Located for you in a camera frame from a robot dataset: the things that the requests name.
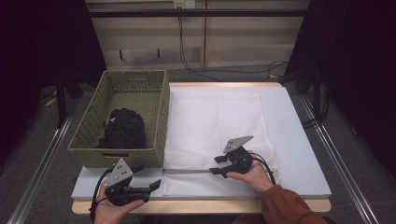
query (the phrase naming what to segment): gray carpet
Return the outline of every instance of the gray carpet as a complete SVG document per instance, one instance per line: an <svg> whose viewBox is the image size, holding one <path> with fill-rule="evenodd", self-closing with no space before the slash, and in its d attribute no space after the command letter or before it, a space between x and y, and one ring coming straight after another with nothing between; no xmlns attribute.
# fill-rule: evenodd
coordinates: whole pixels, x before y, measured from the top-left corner
<svg viewBox="0 0 396 224"><path fill-rule="evenodd" d="M266 66L228 67L227 69L258 71ZM271 74L282 74L284 67L280 66ZM262 81L267 73L237 74L225 72L199 73L212 76L221 81ZM170 81L214 81L207 77L199 77L186 70L169 71ZM303 104L294 91L293 83L285 85L301 121L308 120ZM25 219L25 223L90 223L88 216L79 216L72 212L70 195L75 185L81 165L67 151L74 131L76 130L85 109L91 100L93 89L83 85L84 95L80 100L72 100L67 96L67 107L78 103L76 114L61 142L50 166L41 189ZM18 200L25 192L30 179L43 158L57 125L57 106L40 106L35 119L20 143L14 148L3 166L0 175L0 220L7 223ZM396 220L396 182L373 157L363 139L353 134L348 120L343 116L337 104L330 100L329 115L324 125L337 146L349 172L361 188L369 204L373 208L379 223L394 223ZM315 128L305 130L308 139L316 153L323 172L332 190L330 197L332 210L324 216L331 217L336 223L364 223L360 212L355 206L342 179L335 169L325 147ZM124 223L135 223L134 216L128 216Z"/></svg>

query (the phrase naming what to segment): person's right hand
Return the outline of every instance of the person's right hand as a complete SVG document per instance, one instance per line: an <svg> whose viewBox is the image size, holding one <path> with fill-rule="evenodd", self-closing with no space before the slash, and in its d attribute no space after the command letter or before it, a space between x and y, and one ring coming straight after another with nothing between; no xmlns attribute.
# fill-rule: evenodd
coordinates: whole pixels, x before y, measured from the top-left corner
<svg viewBox="0 0 396 224"><path fill-rule="evenodd" d="M250 170L246 174L242 175L237 172L228 172L227 177L242 180L258 192L265 192L273 186L268 174L259 161L253 161Z"/></svg>

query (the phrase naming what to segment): person's left hand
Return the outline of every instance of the person's left hand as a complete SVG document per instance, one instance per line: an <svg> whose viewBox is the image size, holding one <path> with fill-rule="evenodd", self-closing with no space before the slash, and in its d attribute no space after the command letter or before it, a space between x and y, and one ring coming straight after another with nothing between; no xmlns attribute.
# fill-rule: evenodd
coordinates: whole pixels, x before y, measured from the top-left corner
<svg viewBox="0 0 396 224"><path fill-rule="evenodd" d="M105 186L102 182L99 190L99 196L96 198L96 201L99 202L105 197ZM136 200L131 203L125 204L124 206L116 206L112 204L108 199L105 199L97 204L95 213L95 224L118 224L129 212L134 211L136 208L140 207L144 203L145 202L143 200Z"/></svg>

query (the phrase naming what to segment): table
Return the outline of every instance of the table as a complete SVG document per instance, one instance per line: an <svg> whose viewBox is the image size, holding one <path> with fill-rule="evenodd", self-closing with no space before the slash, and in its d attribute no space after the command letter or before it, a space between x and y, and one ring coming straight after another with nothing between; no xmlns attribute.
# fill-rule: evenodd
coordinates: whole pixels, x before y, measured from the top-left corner
<svg viewBox="0 0 396 224"><path fill-rule="evenodd" d="M280 88L278 83L170 83L172 87L269 87ZM313 211L328 212L331 209L330 201L327 197L304 199ZM75 200L73 202L73 212L76 214L89 214L91 200ZM257 199L150 199L134 210L134 214L259 214L261 213L261 203Z"/></svg>

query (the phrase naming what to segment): black cloth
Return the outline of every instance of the black cloth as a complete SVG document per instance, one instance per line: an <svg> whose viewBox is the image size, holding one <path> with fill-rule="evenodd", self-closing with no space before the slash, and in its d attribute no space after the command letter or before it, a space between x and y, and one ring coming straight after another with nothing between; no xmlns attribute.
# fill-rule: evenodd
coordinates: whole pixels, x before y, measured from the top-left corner
<svg viewBox="0 0 396 224"><path fill-rule="evenodd" d="M146 148L145 123L133 110L115 109L105 127L105 137L98 142L98 148Z"/></svg>

